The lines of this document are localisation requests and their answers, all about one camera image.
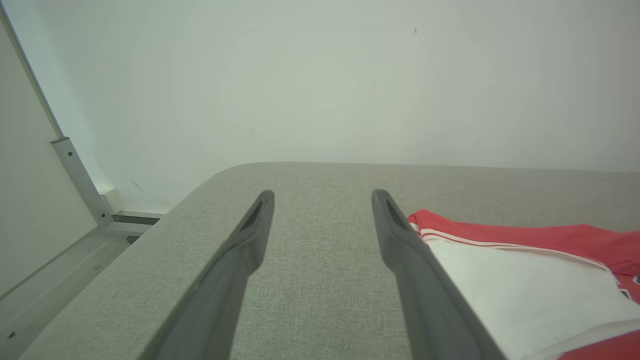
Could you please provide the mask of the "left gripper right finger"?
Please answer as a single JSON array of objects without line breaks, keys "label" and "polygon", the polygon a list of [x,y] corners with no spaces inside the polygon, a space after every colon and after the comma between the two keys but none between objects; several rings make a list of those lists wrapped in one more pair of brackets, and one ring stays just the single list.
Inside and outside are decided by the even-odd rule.
[{"label": "left gripper right finger", "polygon": [[375,232],[394,273],[414,360],[503,360],[505,355],[391,194],[372,192]]}]

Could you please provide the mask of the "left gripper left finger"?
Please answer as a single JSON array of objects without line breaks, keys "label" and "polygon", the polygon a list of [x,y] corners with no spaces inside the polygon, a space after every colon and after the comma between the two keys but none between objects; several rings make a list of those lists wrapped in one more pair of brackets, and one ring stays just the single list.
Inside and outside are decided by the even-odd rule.
[{"label": "left gripper left finger", "polygon": [[227,360],[249,277],[263,264],[275,194],[261,192],[141,354],[142,360]]}]

